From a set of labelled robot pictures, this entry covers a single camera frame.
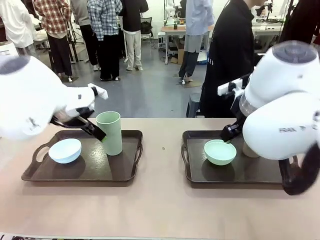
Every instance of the table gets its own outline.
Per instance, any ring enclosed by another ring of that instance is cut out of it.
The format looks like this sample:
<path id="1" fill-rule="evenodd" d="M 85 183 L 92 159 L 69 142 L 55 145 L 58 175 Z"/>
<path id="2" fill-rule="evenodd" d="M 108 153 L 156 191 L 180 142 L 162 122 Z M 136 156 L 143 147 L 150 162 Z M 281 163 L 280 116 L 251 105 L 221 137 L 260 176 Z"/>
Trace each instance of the table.
<path id="1" fill-rule="evenodd" d="M 0 231 L 43 238 L 319 239 L 319 181 L 295 197 L 282 190 L 190 187 L 180 152 L 183 132 L 233 122 L 122 119 L 123 129 L 143 132 L 143 154 L 128 187 L 22 181 L 34 150 L 62 129 L 51 125 L 0 170 Z"/>
<path id="2" fill-rule="evenodd" d="M 214 26 L 208 28 L 209 32 L 214 30 Z M 268 36 L 265 48 L 261 51 L 265 53 L 269 47 L 269 43 L 273 37 L 280 35 L 283 30 L 283 24 L 281 23 L 255 23 L 252 26 L 252 31 L 255 36 Z M 178 26 L 175 30 L 173 26 L 163 26 L 161 32 L 165 33 L 165 64 L 168 64 L 168 49 L 169 49 L 169 36 L 185 36 L 186 27 Z"/>
<path id="3" fill-rule="evenodd" d="M 208 28 L 209 32 L 214 30 L 214 26 Z M 186 26 L 178 26 L 177 29 L 174 29 L 173 26 L 163 26 L 161 32 L 165 33 L 165 64 L 168 64 L 168 49 L 169 49 L 169 36 L 185 36 L 186 35 Z"/>

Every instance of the cardboard box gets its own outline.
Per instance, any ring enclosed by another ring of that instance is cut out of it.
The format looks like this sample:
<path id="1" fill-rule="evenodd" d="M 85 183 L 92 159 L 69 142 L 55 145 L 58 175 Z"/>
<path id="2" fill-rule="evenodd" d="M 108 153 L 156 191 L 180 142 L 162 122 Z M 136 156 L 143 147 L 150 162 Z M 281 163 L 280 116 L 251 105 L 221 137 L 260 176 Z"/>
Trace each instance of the cardboard box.
<path id="1" fill-rule="evenodd" d="M 172 64 L 177 64 L 178 63 L 178 59 L 176 59 L 175 57 L 172 57 L 170 62 Z"/>
<path id="2" fill-rule="evenodd" d="M 184 55 L 185 55 L 185 50 L 183 48 L 179 49 L 178 50 L 178 64 L 179 65 L 182 65 L 182 62 L 184 61 Z"/>

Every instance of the plaid shirt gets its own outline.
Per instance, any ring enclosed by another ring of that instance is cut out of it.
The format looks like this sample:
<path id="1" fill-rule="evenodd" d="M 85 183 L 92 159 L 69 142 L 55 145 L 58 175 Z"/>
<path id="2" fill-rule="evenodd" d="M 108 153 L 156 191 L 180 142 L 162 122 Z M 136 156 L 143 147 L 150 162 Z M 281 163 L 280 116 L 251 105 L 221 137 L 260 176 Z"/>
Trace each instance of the plaid shirt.
<path id="1" fill-rule="evenodd" d="M 67 32 L 66 21 L 71 20 L 71 9 L 66 0 L 33 0 L 34 9 L 42 16 L 41 26 L 49 34 Z"/>
<path id="2" fill-rule="evenodd" d="M 117 35 L 117 15 L 122 10 L 121 0 L 88 0 L 87 3 L 91 26 L 99 41 L 104 35 Z"/>

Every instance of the green cup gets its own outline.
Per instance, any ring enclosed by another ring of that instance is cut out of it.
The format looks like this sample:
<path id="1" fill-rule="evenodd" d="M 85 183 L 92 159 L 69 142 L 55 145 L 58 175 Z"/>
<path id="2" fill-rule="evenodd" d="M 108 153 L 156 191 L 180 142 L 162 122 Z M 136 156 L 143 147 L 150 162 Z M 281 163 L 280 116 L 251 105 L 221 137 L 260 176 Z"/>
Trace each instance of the green cup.
<path id="1" fill-rule="evenodd" d="M 103 148 L 110 156 L 122 152 L 121 116 L 115 111 L 106 111 L 96 117 L 98 127 L 106 133 Z"/>

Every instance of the light blue bowl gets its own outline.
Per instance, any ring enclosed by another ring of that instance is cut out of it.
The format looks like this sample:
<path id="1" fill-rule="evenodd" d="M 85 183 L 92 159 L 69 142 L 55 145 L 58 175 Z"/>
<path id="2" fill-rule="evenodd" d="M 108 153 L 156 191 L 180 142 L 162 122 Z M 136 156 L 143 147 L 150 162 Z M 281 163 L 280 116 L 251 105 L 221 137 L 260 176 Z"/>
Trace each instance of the light blue bowl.
<path id="1" fill-rule="evenodd" d="M 231 163 L 237 155 L 235 146 L 220 139 L 208 141 L 204 145 L 204 152 L 209 162 L 219 166 Z"/>
<path id="2" fill-rule="evenodd" d="M 81 149 L 81 142 L 78 139 L 64 139 L 50 148 L 49 156 L 59 164 L 69 164 L 80 156 Z"/>

